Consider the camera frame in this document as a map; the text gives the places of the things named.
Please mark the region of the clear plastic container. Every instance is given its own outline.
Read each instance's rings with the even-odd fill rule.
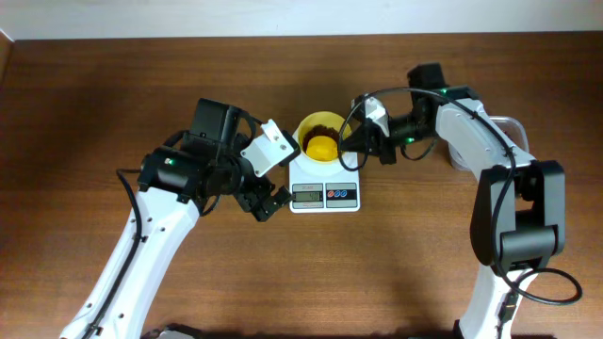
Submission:
[[[509,137],[509,139],[514,142],[517,147],[526,151],[527,153],[530,152],[526,130],[518,120],[510,117],[490,117],[490,120],[496,126],[498,126],[498,128],[505,132],[507,137]],[[454,147],[452,147],[452,145],[448,144],[448,150],[450,152],[450,164],[452,167],[457,170],[470,170],[461,155],[454,149]]]

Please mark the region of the digital scale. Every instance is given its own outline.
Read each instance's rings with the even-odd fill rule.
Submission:
[[[300,135],[303,137],[314,125],[322,124],[339,130],[343,121],[335,113],[314,113],[300,123],[293,138],[302,145]],[[344,153],[343,160],[348,167],[358,166],[356,153]],[[360,209],[358,171],[345,170],[338,159],[329,162],[314,160],[303,150],[289,163],[289,192],[292,195],[289,208],[293,213],[355,212]]]

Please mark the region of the scale control panel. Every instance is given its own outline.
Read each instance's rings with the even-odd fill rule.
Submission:
[[[352,212],[360,208],[356,183],[294,184],[293,212]]]

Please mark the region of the wooden table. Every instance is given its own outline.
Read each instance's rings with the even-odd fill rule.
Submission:
[[[0,336],[57,337],[83,304],[129,212],[114,174],[187,128],[200,97],[293,132],[307,114],[406,84],[438,60],[491,115],[526,127],[530,150],[566,171],[566,247],[551,266],[582,282],[571,307],[526,301],[513,333],[603,332],[603,34],[17,41],[0,91]],[[410,98],[386,100],[393,115]],[[420,146],[410,152],[418,153]],[[477,183],[446,142],[420,162],[372,159],[354,214],[267,223],[232,198],[176,253],[145,330],[180,322],[253,333],[449,330],[471,297]],[[284,184],[285,169],[270,177]],[[531,292],[568,296],[542,276]]]

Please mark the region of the white wall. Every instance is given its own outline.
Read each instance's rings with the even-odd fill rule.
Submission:
[[[15,40],[603,29],[603,0],[0,0]]]

